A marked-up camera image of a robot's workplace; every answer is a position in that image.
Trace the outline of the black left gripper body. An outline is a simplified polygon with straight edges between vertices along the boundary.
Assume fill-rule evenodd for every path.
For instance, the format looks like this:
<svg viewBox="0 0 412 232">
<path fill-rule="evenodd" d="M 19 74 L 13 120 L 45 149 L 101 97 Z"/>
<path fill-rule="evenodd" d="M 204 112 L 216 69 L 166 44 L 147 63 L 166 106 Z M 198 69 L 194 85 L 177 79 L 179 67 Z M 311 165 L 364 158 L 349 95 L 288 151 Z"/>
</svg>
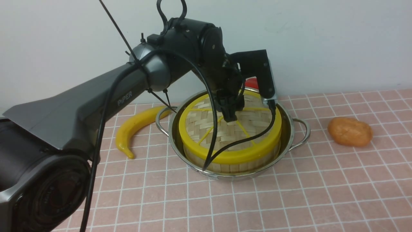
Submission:
<svg viewBox="0 0 412 232">
<path fill-rule="evenodd" d="M 218 105 L 235 105 L 241 101 L 245 79 L 228 53 L 206 63 L 206 77 Z"/>
</svg>

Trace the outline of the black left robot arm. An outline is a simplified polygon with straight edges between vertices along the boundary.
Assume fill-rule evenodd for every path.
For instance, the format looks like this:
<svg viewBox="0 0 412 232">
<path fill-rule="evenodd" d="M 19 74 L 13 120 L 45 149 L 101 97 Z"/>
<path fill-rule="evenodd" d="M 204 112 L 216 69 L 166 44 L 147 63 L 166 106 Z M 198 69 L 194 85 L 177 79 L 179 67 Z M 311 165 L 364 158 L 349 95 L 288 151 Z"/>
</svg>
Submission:
<svg viewBox="0 0 412 232">
<path fill-rule="evenodd" d="M 221 28 L 172 18 L 142 38 L 129 62 L 54 97 L 11 107 L 1 119 L 1 231 L 50 232 L 91 203 L 105 123 L 144 91 L 194 72 L 227 122 L 241 110 L 237 65 Z"/>
</svg>

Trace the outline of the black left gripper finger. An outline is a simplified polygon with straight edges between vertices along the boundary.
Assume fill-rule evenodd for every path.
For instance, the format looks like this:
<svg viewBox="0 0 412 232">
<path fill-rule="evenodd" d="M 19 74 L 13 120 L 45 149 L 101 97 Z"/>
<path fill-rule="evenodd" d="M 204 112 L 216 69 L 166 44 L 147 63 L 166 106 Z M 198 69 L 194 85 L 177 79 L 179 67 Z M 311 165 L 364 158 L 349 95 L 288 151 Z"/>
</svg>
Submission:
<svg viewBox="0 0 412 232">
<path fill-rule="evenodd" d="M 233 110 L 230 101 L 221 101 L 221 113 L 227 123 L 233 121 Z"/>
<path fill-rule="evenodd" d="M 233 120 L 232 121 L 237 120 L 236 112 L 242 111 L 244 107 L 245 107 L 244 98 L 239 98 L 234 102 L 233 107 L 232 107 L 233 108 L 233 117 L 232 117 Z"/>
</svg>

